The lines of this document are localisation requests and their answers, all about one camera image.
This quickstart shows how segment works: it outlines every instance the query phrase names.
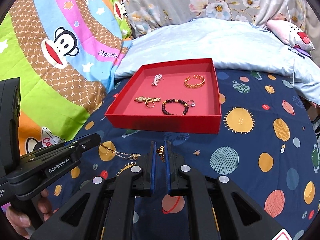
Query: finger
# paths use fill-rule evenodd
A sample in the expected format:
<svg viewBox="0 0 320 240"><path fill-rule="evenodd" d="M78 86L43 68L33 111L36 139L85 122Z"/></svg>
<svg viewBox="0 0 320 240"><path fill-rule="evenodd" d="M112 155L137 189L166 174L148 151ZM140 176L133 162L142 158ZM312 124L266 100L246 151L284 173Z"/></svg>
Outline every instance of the finger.
<svg viewBox="0 0 320 240"><path fill-rule="evenodd" d="M12 225L20 228L28 228L31 225L31 221L26 214L18 212L12 207L8 207L6 215Z"/></svg>
<svg viewBox="0 0 320 240"><path fill-rule="evenodd" d="M47 214L52 210L51 203L47 198L40 198L38 201L38 208L43 214Z"/></svg>
<svg viewBox="0 0 320 240"><path fill-rule="evenodd" d="M52 215L53 215L52 211L50 211L48 214L44 214L43 215L44 222L46 222Z"/></svg>
<svg viewBox="0 0 320 240"><path fill-rule="evenodd" d="M43 191L41 191L41 196L42 197L48 197L49 196L49 191L47 189L44 189Z"/></svg>

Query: beaded bracelet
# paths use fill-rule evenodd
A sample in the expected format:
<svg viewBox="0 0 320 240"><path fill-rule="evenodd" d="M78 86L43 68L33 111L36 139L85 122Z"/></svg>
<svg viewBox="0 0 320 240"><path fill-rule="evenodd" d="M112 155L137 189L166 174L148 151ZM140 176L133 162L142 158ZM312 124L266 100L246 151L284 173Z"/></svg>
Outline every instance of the beaded bracelet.
<svg viewBox="0 0 320 240"><path fill-rule="evenodd" d="M165 109L165 105L167 103L180 103L184 106L184 111L182 112L182 115L186 115L188 110L189 110L189 106L187 105L187 103L181 99L167 99L166 101L163 101L162 102L162 112L165 114L165 115L177 115L177 114L170 114L169 112L166 111Z"/></svg>

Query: gold ring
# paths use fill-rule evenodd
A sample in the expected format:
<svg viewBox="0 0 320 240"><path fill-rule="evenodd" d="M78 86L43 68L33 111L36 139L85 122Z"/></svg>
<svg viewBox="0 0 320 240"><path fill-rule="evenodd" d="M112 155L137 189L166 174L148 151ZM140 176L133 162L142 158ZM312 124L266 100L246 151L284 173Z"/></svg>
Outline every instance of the gold ring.
<svg viewBox="0 0 320 240"><path fill-rule="evenodd" d="M146 106L149 107L149 108L153 108L155 106L155 103L153 101L147 101L146 102Z"/></svg>
<svg viewBox="0 0 320 240"><path fill-rule="evenodd" d="M204 85L204 76L200 76L200 75L194 75L193 78L197 78L197 79L201 79L202 82L199 83L199 84L195 84L195 85L191 85L191 84L188 84L187 81L189 81L191 79L190 76L188 76L185 80L184 80L184 84L187 88L199 88L199 87L202 87Z"/></svg>

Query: metal bolt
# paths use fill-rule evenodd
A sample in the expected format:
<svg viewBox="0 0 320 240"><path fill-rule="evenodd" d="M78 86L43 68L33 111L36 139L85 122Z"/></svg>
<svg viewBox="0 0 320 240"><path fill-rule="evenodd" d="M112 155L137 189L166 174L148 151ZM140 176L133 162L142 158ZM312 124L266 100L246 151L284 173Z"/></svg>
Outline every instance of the metal bolt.
<svg viewBox="0 0 320 240"><path fill-rule="evenodd" d="M188 166L188 165L182 165L182 166L180 167L180 169L181 169L182 171L184 171L184 172L188 172L188 171L191 170L191 167Z"/></svg>
<svg viewBox="0 0 320 240"><path fill-rule="evenodd" d="M221 182L221 183L228 183L229 182L229 178L227 177L227 176L220 176L219 177L219 181Z"/></svg>
<svg viewBox="0 0 320 240"><path fill-rule="evenodd" d="M92 182L94 184L100 184L102 181L103 181L103 178L101 178L101 177L95 177L92 179Z"/></svg>
<svg viewBox="0 0 320 240"><path fill-rule="evenodd" d="M134 173L137 173L137 172L141 171L141 167L140 166L132 166L131 171Z"/></svg>

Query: red box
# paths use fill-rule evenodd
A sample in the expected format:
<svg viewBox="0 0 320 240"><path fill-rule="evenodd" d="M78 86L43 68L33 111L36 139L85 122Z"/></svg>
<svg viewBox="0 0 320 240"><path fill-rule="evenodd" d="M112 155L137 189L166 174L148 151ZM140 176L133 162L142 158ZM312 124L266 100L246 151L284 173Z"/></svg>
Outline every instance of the red box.
<svg viewBox="0 0 320 240"><path fill-rule="evenodd" d="M158 86L152 86L155 75L162 74ZM187 88L184 80L187 76L190 84L199 84L201 80L193 75L205 77L205 83L199 88ZM135 102L140 96L160 97L153 108L144 103ZM196 106L189 107L186 115L181 115L184 107L178 103L166 104L162 113L162 101L167 99L194 100ZM116 128L150 130L182 133L219 132L221 107L216 72L212 59L188 59L143 65L124 86L118 97L107 109L105 116Z"/></svg>

